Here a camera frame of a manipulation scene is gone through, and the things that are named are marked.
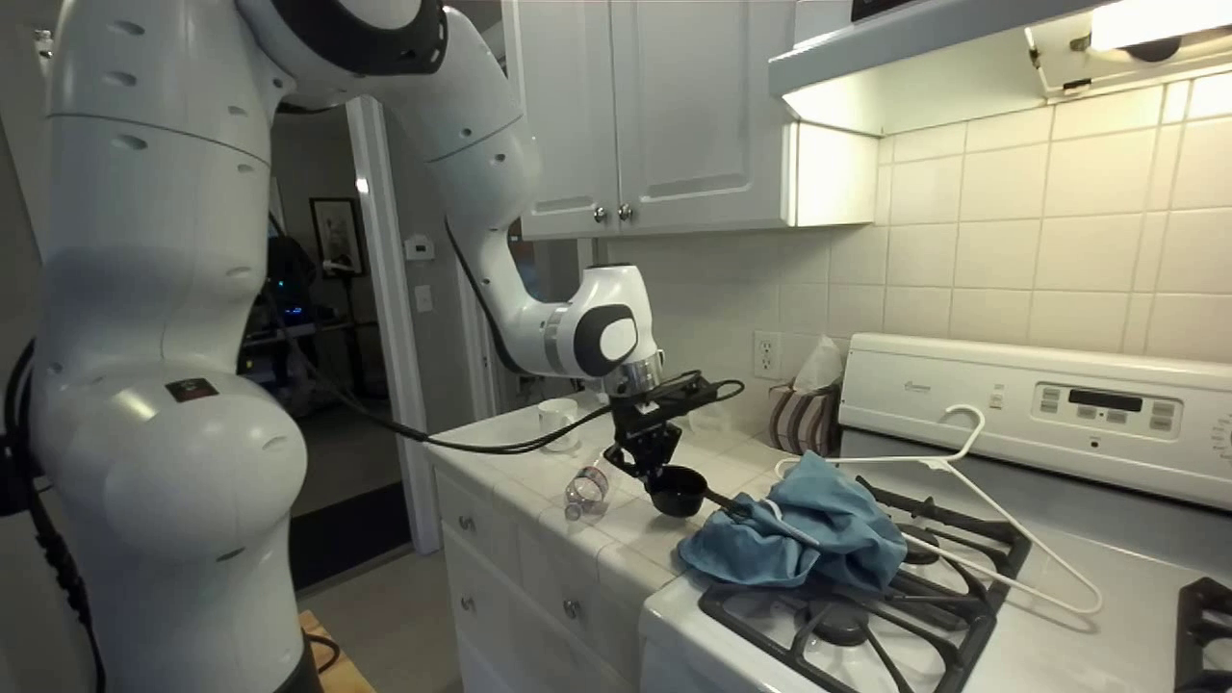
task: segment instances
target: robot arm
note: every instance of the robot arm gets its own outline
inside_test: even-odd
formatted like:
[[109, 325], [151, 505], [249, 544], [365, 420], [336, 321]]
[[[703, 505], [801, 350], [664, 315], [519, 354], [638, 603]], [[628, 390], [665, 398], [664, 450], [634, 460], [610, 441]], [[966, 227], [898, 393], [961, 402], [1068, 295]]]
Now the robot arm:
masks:
[[543, 378], [619, 374], [633, 390], [655, 381], [657, 343], [634, 265], [587, 269], [569, 304], [543, 304], [525, 287], [507, 252], [507, 224], [525, 215], [535, 192], [539, 150], [507, 76], [465, 16], [453, 8], [435, 16], [424, 3], [406, 24], [411, 16], [406, 3], [353, 3], [350, 19], [361, 11], [370, 24], [406, 24], [384, 58], [376, 46], [372, 58], [358, 60], [353, 49], [341, 58], [348, 49], [305, 19], [305, 11], [321, 8], [279, 0], [243, 0], [239, 8], [263, 49], [297, 71], [293, 99], [338, 105], [372, 94], [384, 105], [389, 119], [407, 134], [411, 157], [427, 165], [461, 265], [519, 368]]

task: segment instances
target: white wall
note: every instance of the white wall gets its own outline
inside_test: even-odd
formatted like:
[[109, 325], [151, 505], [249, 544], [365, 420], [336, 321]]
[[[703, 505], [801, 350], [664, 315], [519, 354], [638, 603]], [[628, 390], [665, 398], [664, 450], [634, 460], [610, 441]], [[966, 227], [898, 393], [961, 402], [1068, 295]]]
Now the white wall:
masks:
[[[35, 334], [35, 304], [35, 234], [0, 129], [0, 378]], [[35, 546], [31, 515], [6, 515], [0, 519], [0, 693], [27, 687], [87, 687], [87, 665], [80, 626]]]
[[673, 368], [792, 374], [820, 332], [946, 334], [1232, 360], [1232, 71], [882, 141], [874, 227], [633, 237]]

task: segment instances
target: blue cloth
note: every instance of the blue cloth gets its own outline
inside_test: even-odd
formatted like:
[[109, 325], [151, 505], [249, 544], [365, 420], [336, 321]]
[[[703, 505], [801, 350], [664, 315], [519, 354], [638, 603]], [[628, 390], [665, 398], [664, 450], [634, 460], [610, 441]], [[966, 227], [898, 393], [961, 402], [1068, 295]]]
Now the blue cloth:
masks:
[[841, 472], [805, 454], [773, 490], [782, 519], [746, 491], [694, 532], [676, 559], [724, 583], [850, 583], [887, 587], [905, 559], [905, 540], [887, 508]]

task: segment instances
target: gas stove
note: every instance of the gas stove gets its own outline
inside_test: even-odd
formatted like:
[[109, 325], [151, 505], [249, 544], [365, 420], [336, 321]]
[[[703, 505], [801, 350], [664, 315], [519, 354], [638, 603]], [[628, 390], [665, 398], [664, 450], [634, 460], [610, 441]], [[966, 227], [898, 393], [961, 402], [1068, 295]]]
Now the gas stove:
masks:
[[[938, 422], [952, 402], [991, 414], [991, 434], [956, 470], [1038, 544], [952, 472], [842, 470], [905, 533], [1028, 587], [929, 551], [914, 551], [887, 594], [746, 594], [676, 577], [644, 609], [644, 687], [1228, 687], [1232, 368], [856, 337], [841, 458], [956, 450], [961, 425]], [[1102, 600], [1043, 546], [1075, 563]]]
[[[1031, 540], [1004, 519], [952, 513], [865, 484], [905, 533], [957, 551], [1016, 577]], [[841, 583], [701, 594], [701, 613], [805, 672], [828, 693], [936, 687], [957, 693], [986, 650], [1004, 583], [929, 546], [914, 546], [887, 594]]]

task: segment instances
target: white stove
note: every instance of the white stove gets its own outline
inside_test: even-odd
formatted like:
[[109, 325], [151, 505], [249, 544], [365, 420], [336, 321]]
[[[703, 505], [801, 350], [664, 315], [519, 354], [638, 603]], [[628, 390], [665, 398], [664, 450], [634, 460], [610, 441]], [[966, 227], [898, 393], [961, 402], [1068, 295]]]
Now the white stove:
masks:
[[[936, 626], [920, 618], [933, 596], [920, 587], [905, 594], [918, 609], [893, 603], [898, 587], [882, 600], [828, 587], [730, 594], [726, 609], [717, 609], [724, 587], [676, 577], [644, 613], [644, 687], [1183, 687], [1178, 669], [1194, 669], [1178, 665], [1178, 596], [1203, 577], [1232, 583], [1232, 364], [857, 334], [842, 381], [842, 458], [952, 450], [969, 425], [938, 422], [952, 402], [991, 414], [975, 458], [956, 465], [1102, 596], [1038, 544], [1028, 544], [1009, 572], [1078, 613], [1009, 587], [1004, 603]], [[848, 472], [942, 515], [1002, 522], [956, 477], [914, 460]], [[929, 513], [893, 515], [946, 533]], [[969, 594], [942, 559], [920, 552], [902, 572]], [[977, 577], [975, 594], [998, 596], [998, 583]], [[1226, 640], [1194, 646], [1196, 669], [1232, 669], [1228, 624], [1228, 613], [1210, 617]]]

